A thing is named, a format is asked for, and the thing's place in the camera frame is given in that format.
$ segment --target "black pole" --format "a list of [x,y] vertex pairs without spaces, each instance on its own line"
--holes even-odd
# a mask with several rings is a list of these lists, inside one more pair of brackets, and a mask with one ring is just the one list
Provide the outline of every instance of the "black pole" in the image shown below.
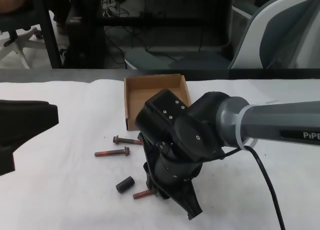
[[41,31],[43,34],[46,50],[49,55],[51,67],[53,69],[62,68],[62,62],[59,54],[59,49],[55,37],[55,32],[52,27],[49,10],[44,0],[32,0],[36,15],[40,22]]

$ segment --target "screw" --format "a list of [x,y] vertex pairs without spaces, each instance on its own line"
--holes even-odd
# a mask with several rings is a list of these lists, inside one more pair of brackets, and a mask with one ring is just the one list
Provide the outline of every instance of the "screw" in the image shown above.
[[142,141],[139,140],[133,140],[133,139],[126,139],[126,138],[119,138],[118,136],[113,137],[113,142],[115,144],[119,143],[126,143],[126,144],[133,144],[133,145],[142,145]]
[[124,154],[125,156],[130,155],[130,149],[125,146],[124,149],[121,149],[121,150],[96,152],[96,153],[94,153],[94,156],[96,156],[96,157],[114,156],[114,155],[122,155],[122,154]]
[[133,195],[133,198],[134,199],[139,199],[139,198],[142,198],[142,197],[145,197],[145,196],[149,196],[149,195],[154,195],[156,194],[156,190],[155,189],[152,189],[152,190],[147,190],[147,191],[142,191],[142,192],[139,192],[139,193],[136,193]]

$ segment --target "chair wheel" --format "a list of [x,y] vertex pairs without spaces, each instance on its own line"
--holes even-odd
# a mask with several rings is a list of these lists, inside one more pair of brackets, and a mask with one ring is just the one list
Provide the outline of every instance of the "chair wheel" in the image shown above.
[[35,37],[39,40],[42,40],[44,38],[43,34],[42,34],[42,31],[37,31],[35,32]]
[[68,53],[67,49],[60,49],[60,50],[59,50],[59,54],[60,54],[62,57],[66,57],[66,56],[67,56],[67,53]]

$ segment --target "chair base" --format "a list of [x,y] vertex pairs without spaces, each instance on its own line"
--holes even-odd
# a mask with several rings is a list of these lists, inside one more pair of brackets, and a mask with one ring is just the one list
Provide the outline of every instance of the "chair base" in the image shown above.
[[12,51],[16,52],[26,69],[30,69],[23,48],[46,49],[46,45],[42,42],[31,41],[30,38],[38,31],[36,27],[29,32],[19,35],[17,39],[0,40],[0,61]]

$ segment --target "black rubber cylinder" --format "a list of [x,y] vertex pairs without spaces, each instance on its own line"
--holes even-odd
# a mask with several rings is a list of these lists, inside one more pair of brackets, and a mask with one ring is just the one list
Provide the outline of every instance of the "black rubber cylinder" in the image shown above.
[[116,187],[119,193],[124,193],[127,191],[130,187],[132,187],[135,184],[135,180],[130,176],[120,182]]

